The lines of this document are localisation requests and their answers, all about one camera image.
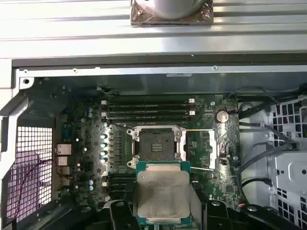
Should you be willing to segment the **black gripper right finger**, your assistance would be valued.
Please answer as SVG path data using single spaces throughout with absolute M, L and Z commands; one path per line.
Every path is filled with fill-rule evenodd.
M 203 210 L 205 230 L 297 230 L 298 226 L 258 205 L 244 205 L 238 211 L 222 202 L 208 202 Z

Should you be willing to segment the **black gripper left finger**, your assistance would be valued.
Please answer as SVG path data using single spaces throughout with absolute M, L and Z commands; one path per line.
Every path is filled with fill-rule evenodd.
M 97 211 L 89 206 L 71 209 L 49 220 L 37 230 L 140 230 L 126 201 L 112 201 Z

